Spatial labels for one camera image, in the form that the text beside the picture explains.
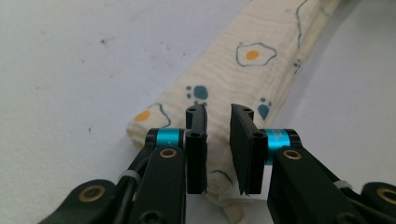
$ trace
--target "fabric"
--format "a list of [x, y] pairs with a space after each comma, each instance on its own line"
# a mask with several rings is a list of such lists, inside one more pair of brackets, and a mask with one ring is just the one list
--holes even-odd
[[127, 133], [142, 147], [151, 128], [185, 127], [184, 111], [205, 104], [210, 202], [231, 223], [246, 223], [240, 203], [219, 199], [236, 181], [229, 147], [231, 104], [250, 107], [267, 128], [339, 0], [253, 0], [159, 99], [137, 115]]

